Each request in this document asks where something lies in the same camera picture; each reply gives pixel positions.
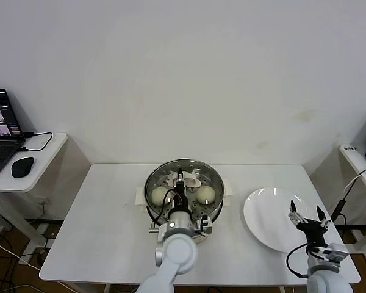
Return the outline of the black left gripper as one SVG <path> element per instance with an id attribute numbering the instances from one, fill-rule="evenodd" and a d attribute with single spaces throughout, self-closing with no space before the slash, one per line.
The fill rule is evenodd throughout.
<path id="1" fill-rule="evenodd" d="M 186 186 L 183 180 L 184 180 L 183 171 L 181 168 L 178 168 L 177 182 L 174 188 L 176 194 L 174 198 L 174 207 L 188 209 L 188 198 L 185 194 Z"/>

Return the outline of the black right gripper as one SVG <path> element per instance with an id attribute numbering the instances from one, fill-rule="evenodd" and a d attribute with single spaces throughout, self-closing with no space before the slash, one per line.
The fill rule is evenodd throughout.
<path id="1" fill-rule="evenodd" d="M 330 220 L 326 218 L 325 213 L 319 206 L 316 206 L 316 210 L 319 222 L 316 220 L 306 222 L 306 219 L 297 212 L 294 201 L 291 200 L 288 217 L 296 228 L 305 234 L 308 246 L 327 247 L 328 244 L 325 242 L 324 234 L 328 231 L 327 227 Z"/>

